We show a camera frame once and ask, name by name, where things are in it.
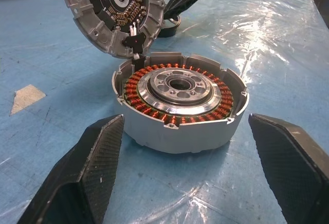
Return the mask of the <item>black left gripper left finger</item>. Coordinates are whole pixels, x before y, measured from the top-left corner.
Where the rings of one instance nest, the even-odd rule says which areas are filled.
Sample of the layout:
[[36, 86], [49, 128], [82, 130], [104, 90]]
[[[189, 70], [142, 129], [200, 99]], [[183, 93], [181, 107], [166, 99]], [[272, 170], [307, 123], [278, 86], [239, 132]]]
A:
[[18, 223], [103, 223], [123, 128], [122, 114], [88, 126], [51, 169]]

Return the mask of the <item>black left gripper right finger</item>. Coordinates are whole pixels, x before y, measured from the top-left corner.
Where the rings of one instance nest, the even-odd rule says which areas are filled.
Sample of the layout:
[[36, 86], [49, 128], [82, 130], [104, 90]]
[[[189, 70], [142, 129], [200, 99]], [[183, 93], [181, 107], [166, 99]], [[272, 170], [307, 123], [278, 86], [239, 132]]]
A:
[[300, 126], [250, 114], [267, 183], [287, 223], [328, 223], [328, 154]]

